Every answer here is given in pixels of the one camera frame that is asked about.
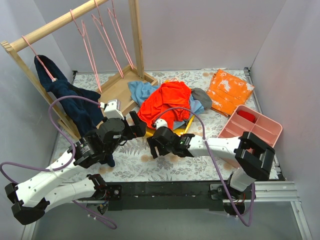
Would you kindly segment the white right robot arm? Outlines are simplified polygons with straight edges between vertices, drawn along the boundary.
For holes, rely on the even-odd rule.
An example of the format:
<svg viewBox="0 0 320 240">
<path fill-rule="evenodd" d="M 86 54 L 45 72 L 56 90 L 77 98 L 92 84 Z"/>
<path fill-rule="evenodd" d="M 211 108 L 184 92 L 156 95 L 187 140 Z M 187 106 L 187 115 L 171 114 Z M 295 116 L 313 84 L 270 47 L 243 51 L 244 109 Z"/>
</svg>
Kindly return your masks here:
<svg viewBox="0 0 320 240">
<path fill-rule="evenodd" d="M 181 158 L 209 156 L 238 163 L 236 170 L 215 194 L 237 199 L 256 181 L 268 181 L 275 150 L 254 133 L 241 136 L 208 138 L 193 133 L 177 135 L 167 127 L 160 127 L 147 138 L 153 158 L 173 154 Z"/>
</svg>

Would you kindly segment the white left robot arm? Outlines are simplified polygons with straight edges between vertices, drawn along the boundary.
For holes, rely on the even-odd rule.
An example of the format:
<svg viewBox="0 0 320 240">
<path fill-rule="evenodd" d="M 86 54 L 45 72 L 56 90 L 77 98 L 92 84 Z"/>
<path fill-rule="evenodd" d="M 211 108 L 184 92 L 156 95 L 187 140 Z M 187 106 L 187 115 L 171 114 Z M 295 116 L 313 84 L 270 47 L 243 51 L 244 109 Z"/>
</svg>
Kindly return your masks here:
<svg viewBox="0 0 320 240">
<path fill-rule="evenodd" d="M 63 184 L 64 181 L 89 168 L 106 162 L 118 146 L 126 141 L 143 137 L 147 124 L 135 111 L 130 113 L 133 125 L 125 117 L 103 119 L 98 129 L 89 131 L 71 145 L 63 155 L 45 171 L 22 183 L 9 183 L 5 187 L 8 199 L 12 202 L 13 216 L 22 224 L 36 222 L 49 210 L 83 198 L 95 200 L 118 200 L 119 185 L 108 186 L 100 174 L 89 174 L 85 179 Z"/>
</svg>

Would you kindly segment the orange mesh shorts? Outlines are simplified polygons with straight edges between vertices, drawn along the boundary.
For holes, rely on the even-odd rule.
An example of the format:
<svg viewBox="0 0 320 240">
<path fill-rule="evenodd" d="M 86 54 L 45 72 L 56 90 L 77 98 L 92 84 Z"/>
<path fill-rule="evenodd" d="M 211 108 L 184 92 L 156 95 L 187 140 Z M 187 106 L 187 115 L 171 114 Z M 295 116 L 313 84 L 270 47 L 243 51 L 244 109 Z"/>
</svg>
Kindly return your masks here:
<svg viewBox="0 0 320 240">
<path fill-rule="evenodd" d="M 175 122 L 189 119 L 190 112 L 186 109 L 191 108 L 190 96 L 191 89 L 184 82 L 165 82 L 142 103 L 137 115 L 152 128 L 161 113 L 174 108 L 161 116 L 167 122 L 167 126 L 173 129 Z"/>
</svg>

